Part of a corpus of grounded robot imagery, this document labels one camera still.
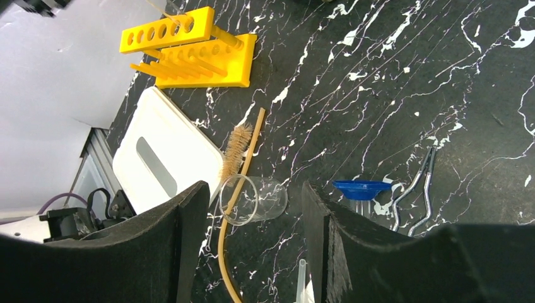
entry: tan rubber hose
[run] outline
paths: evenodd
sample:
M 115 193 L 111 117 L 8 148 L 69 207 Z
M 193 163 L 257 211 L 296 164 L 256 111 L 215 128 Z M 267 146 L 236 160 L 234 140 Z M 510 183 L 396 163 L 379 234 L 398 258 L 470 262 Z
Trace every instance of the tan rubber hose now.
M 258 136 L 260 135 L 260 128 L 262 128 L 262 124 L 264 122 L 264 116 L 266 114 L 266 110 L 262 107 L 260 108 L 260 112 L 258 113 L 258 119 L 256 120 L 256 125 L 254 127 L 254 132 L 251 137 L 251 142 L 249 145 L 249 150 L 247 152 L 247 156 L 245 157 L 244 166 L 242 167 L 241 174 L 247 175 L 247 171 L 249 170 L 250 161 L 252 159 L 252 154 L 254 153 L 254 150 L 256 148 L 256 143 L 258 142 Z M 228 208 L 226 209 L 225 214 L 229 215 L 232 211 L 232 208 L 234 207 L 234 204 L 236 203 L 236 200 L 238 199 L 238 196 L 242 190 L 242 187 L 244 186 L 244 179 L 240 179 L 238 184 L 236 185 L 236 189 L 234 189 L 234 193 L 232 194 L 232 197 L 230 198 L 230 201 L 228 202 Z M 223 276 L 223 282 L 225 283 L 226 289 L 228 290 L 228 294 L 230 294 L 230 297 L 234 301 L 234 303 L 242 303 L 242 300 L 236 290 L 234 289 L 234 286 L 232 285 L 232 282 L 230 281 L 230 277 L 228 276 L 228 270 L 226 269 L 225 264 L 225 234 L 226 234 L 226 227 L 228 225 L 228 221 L 223 216 L 223 222 L 221 223 L 221 230 L 219 233 L 219 239 L 218 239 L 218 262 L 219 262 L 219 269 L 221 271 L 221 276 Z

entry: black cable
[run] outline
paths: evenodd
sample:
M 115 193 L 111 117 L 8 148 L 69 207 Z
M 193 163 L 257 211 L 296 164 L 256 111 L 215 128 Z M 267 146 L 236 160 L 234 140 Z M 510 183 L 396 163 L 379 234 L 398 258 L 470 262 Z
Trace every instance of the black cable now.
M 89 194 L 89 197 L 87 197 L 87 212 L 90 214 L 92 209 L 93 209 L 93 197 L 95 196 L 95 193 L 97 192 L 103 192 L 104 195 L 106 195 L 106 209 L 104 209 L 104 215 L 106 216 L 106 219 L 113 219 L 112 216 L 110 216 L 110 213 L 109 213 L 109 208 L 110 208 L 110 204 L 111 204 L 111 200 L 112 200 L 112 196 L 110 194 L 110 192 L 101 187 L 101 188 L 97 188 L 96 190 L 92 191 L 90 194 Z

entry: blue funnel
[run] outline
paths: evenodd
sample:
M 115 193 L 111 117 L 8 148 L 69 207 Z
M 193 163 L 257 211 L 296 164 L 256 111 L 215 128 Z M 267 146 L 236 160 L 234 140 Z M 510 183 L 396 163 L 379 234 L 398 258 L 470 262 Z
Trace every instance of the blue funnel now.
M 392 188 L 392 185 L 379 181 L 334 181 L 334 187 L 338 188 L 346 198 L 350 200 L 369 201 L 381 191 Z

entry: black marble table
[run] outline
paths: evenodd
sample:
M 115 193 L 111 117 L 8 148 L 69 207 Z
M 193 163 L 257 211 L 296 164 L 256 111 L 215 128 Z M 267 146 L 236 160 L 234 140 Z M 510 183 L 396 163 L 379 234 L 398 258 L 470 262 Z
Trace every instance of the black marble table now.
M 283 181 L 289 203 L 283 216 L 232 228 L 227 237 L 227 263 L 246 302 L 295 298 L 297 261 L 306 256 L 305 180 L 346 205 L 331 181 L 392 182 L 372 218 L 390 227 L 392 199 L 434 145 L 433 215 L 416 236 L 457 222 L 535 222 L 534 1 L 176 3 L 210 5 L 220 27 L 259 36 L 250 88 L 165 90 L 222 148 L 234 125 L 268 110 L 249 174 Z M 145 74 L 132 81 L 110 130 L 113 153 L 153 84 Z M 421 186 L 400 207 L 406 234 L 425 212 Z M 193 302 L 230 302 L 217 236 L 216 229 L 203 245 Z

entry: white wall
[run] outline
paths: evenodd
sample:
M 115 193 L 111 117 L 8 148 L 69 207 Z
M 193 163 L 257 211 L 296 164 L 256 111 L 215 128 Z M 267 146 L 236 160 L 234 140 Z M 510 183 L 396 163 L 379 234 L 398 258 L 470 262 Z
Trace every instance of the white wall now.
M 73 0 L 56 15 L 0 16 L 0 215 L 70 190 L 90 128 L 110 126 L 141 60 L 119 54 L 121 31 L 160 17 L 145 0 Z

